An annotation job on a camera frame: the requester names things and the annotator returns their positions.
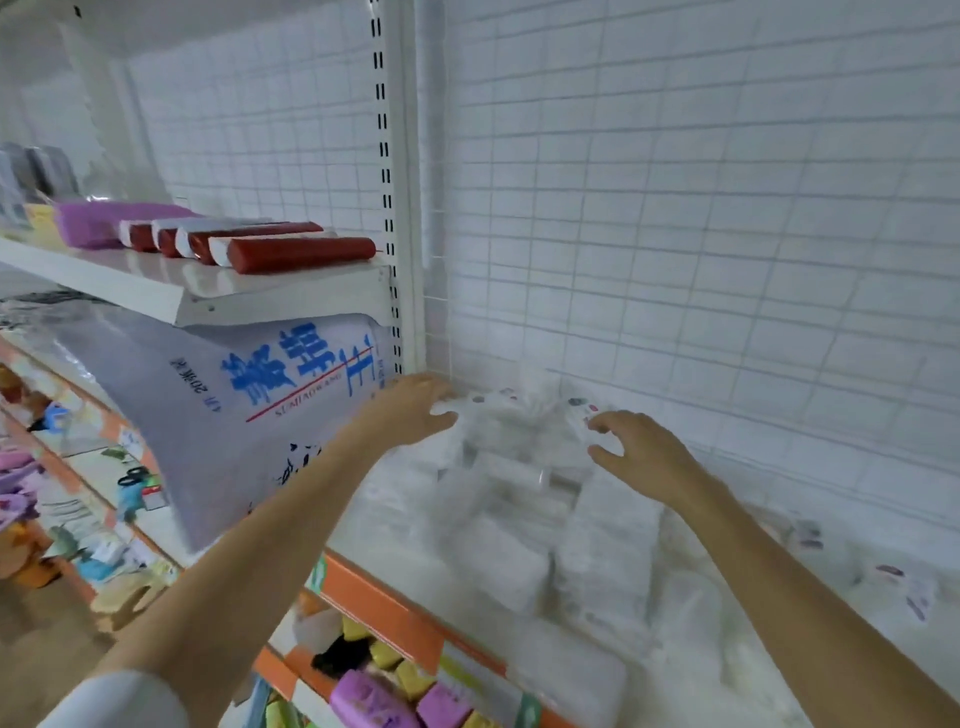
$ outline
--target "black item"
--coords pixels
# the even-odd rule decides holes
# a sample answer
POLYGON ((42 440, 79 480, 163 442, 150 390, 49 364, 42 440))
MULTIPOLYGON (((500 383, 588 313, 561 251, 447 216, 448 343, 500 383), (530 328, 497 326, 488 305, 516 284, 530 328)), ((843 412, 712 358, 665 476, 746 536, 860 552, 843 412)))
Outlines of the black item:
POLYGON ((150 477, 150 471, 142 465, 137 468, 130 468, 127 474, 117 480, 117 485, 124 487, 128 485, 142 485, 150 477))
POLYGON ((343 635, 330 648, 310 661, 310 666, 327 677, 339 680, 352 669, 359 669, 370 659, 371 639, 347 642, 343 635))

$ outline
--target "yellow package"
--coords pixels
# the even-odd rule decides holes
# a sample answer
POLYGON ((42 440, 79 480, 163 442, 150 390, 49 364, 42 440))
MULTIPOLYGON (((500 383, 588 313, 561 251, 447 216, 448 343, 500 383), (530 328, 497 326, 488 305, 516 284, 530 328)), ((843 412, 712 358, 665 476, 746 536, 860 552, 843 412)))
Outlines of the yellow package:
POLYGON ((390 669, 403 659, 403 655, 382 640, 377 640, 370 645, 370 656, 380 669, 390 669))
POLYGON ((396 677, 399 678, 403 694, 410 701, 420 700, 437 682, 437 678, 428 675, 409 660, 404 660, 397 666, 396 677))
POLYGON ((488 717, 481 716, 476 711, 473 711, 464 722, 463 728, 500 728, 500 726, 488 717))
POLYGON ((364 640, 370 636, 370 630, 358 621, 344 615, 344 639, 349 642, 364 640))

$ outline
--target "product package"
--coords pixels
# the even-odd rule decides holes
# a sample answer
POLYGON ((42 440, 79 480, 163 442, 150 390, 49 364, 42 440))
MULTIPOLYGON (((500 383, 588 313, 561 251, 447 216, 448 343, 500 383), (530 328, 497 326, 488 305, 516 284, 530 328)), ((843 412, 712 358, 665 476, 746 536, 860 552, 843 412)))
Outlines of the product package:
POLYGON ((618 657, 543 619, 519 630, 507 677, 579 728, 613 728, 627 687, 618 657))

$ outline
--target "white sleeve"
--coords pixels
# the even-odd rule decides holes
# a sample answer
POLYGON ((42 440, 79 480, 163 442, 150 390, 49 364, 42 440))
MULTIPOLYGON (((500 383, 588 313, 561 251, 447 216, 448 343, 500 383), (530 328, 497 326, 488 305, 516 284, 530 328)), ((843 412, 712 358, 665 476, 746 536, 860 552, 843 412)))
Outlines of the white sleeve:
POLYGON ((124 670, 84 680, 37 728, 190 728, 169 685, 124 670))

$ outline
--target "purple package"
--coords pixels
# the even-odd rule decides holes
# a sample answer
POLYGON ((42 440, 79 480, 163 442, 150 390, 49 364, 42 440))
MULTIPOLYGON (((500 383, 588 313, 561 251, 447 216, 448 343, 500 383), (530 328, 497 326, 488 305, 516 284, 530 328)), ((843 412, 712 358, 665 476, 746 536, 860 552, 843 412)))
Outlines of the purple package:
POLYGON ((330 695, 330 708, 347 728, 420 728, 410 706, 355 669, 340 678, 330 695))
POLYGON ((459 699, 440 683, 433 686, 417 706, 417 715, 426 728, 460 728, 472 711, 466 700, 459 699))
POLYGON ((63 242, 71 248, 100 250, 122 248, 116 227, 121 220, 157 220, 167 217, 200 217, 179 205, 120 203, 112 201, 56 203, 54 219, 63 242))

